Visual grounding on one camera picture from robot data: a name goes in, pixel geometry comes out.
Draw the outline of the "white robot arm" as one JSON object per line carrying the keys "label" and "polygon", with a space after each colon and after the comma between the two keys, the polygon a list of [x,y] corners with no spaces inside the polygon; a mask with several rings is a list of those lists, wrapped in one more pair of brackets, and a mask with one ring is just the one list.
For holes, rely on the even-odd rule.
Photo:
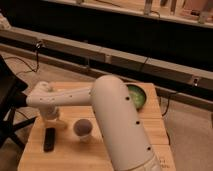
{"label": "white robot arm", "polygon": [[57,118],[59,106],[91,105],[114,171],[162,171],[128,87],[118,77],[105,75],[88,87],[61,91],[39,82],[26,103],[45,120]]}

